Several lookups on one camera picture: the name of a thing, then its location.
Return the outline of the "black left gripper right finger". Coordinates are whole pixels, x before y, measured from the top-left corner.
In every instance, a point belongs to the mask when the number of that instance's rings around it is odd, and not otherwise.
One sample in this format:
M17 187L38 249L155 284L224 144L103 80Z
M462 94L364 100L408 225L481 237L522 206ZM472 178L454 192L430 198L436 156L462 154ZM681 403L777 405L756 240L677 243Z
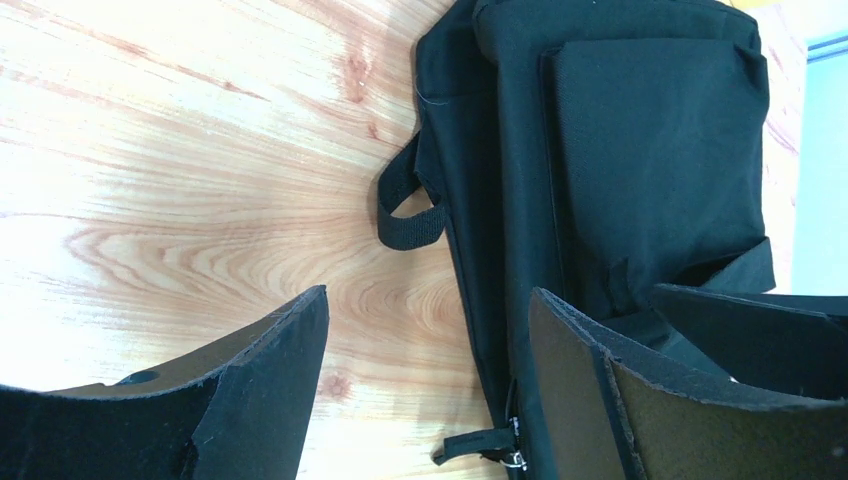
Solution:
M559 479L843 479L847 396L743 384L650 349L538 289L531 351Z

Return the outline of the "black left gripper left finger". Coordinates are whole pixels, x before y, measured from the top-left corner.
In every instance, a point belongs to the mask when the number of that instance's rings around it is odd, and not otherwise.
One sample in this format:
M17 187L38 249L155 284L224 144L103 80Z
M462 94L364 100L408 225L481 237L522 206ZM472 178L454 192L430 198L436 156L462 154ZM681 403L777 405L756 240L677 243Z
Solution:
M292 479L328 338L326 289L102 383L1 389L5 479Z

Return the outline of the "black fabric student bag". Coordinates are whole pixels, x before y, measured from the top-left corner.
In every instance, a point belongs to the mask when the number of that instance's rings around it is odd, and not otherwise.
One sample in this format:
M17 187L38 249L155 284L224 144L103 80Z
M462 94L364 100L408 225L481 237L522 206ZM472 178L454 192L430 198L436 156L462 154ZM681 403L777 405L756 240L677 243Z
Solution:
M533 289L713 373L652 288L775 284L757 21L719 1L457 1L413 72L419 127L379 177L378 235L399 251L447 238L492 420L432 459L551 479Z

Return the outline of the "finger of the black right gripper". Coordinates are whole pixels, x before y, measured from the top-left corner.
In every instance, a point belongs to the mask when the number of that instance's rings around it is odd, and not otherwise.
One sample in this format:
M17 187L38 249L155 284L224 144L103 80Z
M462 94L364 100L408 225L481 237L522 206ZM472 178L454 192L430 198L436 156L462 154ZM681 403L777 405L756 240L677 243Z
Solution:
M743 384L823 400L847 396L844 296L661 284L652 300L665 320Z

